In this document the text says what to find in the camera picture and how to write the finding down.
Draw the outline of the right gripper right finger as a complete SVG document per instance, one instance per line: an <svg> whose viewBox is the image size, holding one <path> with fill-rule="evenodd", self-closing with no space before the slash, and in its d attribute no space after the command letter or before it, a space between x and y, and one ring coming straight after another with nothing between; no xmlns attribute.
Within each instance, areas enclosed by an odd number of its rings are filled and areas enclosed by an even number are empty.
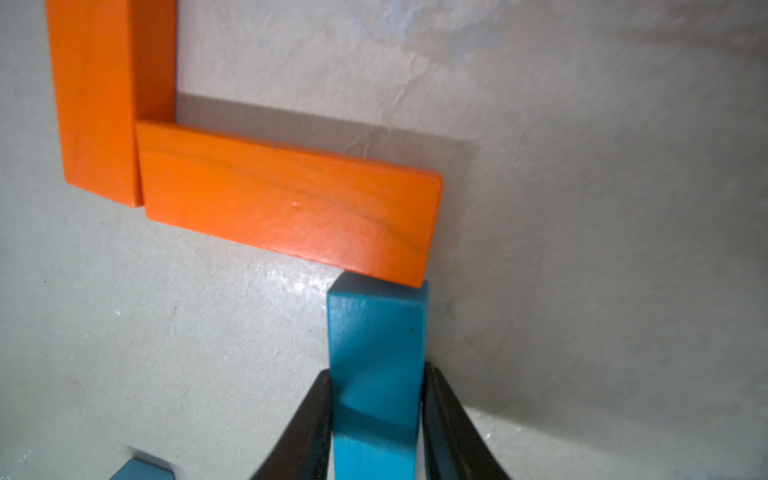
<svg viewBox="0 0 768 480"><path fill-rule="evenodd" d="M430 362L424 370L422 430L429 479L510 479L441 370Z"/></svg>

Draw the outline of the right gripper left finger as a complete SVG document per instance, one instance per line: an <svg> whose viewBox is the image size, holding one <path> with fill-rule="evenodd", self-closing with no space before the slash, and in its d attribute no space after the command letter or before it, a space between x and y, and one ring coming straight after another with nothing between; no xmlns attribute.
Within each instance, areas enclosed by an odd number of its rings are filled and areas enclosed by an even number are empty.
<svg viewBox="0 0 768 480"><path fill-rule="evenodd" d="M322 370L251 479L326 480L332 431L331 377Z"/></svg>

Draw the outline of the teal building block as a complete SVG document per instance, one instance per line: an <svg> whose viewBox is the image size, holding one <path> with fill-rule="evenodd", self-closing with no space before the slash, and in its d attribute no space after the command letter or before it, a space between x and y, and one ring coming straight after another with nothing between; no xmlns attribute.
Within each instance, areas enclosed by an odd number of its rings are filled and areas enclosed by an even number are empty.
<svg viewBox="0 0 768 480"><path fill-rule="evenodd" d="M327 294L338 479L412 479L429 286L344 272Z"/></svg>

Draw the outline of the light blue building block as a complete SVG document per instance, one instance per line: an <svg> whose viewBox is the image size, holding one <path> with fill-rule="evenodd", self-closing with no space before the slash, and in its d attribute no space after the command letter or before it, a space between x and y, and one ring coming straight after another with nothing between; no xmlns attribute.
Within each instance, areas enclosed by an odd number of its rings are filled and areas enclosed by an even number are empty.
<svg viewBox="0 0 768 480"><path fill-rule="evenodd" d="M131 458L121 466L110 480L174 480L172 470L155 465L153 463Z"/></svg>

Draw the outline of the orange building block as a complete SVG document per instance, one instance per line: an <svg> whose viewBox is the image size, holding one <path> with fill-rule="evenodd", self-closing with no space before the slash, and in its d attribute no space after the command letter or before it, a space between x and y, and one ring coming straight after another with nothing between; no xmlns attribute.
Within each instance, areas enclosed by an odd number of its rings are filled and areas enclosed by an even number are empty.
<svg viewBox="0 0 768 480"><path fill-rule="evenodd" d="M148 218L217 238L419 287L440 174L141 121Z"/></svg>
<svg viewBox="0 0 768 480"><path fill-rule="evenodd" d="M136 124L175 118L174 1L45 4L65 180L143 203Z"/></svg>

